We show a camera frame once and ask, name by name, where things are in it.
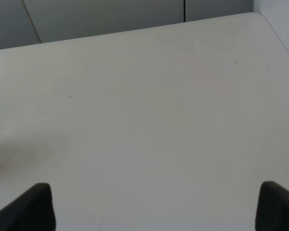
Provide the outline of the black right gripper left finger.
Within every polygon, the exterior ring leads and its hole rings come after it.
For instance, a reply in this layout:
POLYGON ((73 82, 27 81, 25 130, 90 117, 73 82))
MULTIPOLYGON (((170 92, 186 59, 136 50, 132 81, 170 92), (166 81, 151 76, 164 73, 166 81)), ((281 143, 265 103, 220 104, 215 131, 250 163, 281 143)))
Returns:
POLYGON ((51 187, 36 183, 0 210, 0 231, 54 231, 51 187))

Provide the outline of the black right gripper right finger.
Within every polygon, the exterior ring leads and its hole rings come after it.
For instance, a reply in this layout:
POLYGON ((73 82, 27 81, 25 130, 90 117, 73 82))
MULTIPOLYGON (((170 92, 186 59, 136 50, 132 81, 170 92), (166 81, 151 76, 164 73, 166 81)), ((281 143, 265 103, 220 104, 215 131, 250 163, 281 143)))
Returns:
POLYGON ((289 231, 289 191, 274 181, 261 184, 256 231, 289 231))

